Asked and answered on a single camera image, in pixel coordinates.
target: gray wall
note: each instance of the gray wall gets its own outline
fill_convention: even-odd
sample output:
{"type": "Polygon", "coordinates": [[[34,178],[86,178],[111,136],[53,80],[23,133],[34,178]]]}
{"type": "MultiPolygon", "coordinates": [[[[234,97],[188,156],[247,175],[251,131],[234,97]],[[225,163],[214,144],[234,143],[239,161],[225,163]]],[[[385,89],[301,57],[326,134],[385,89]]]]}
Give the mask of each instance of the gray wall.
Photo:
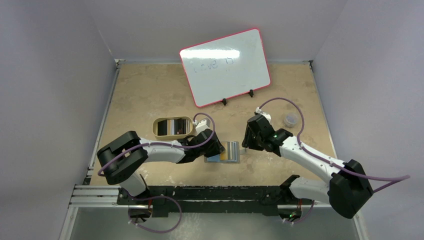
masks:
{"type": "Polygon", "coordinates": [[[57,239],[115,63],[80,0],[0,0],[0,239],[57,239]]]}
{"type": "Polygon", "coordinates": [[[423,13],[422,0],[349,0],[314,61],[338,157],[412,176],[364,206],[371,239],[424,237],[423,13]]]}
{"type": "Polygon", "coordinates": [[[86,0],[113,57],[179,61],[180,49],[252,27],[272,61],[318,53],[347,0],[86,0]]]}

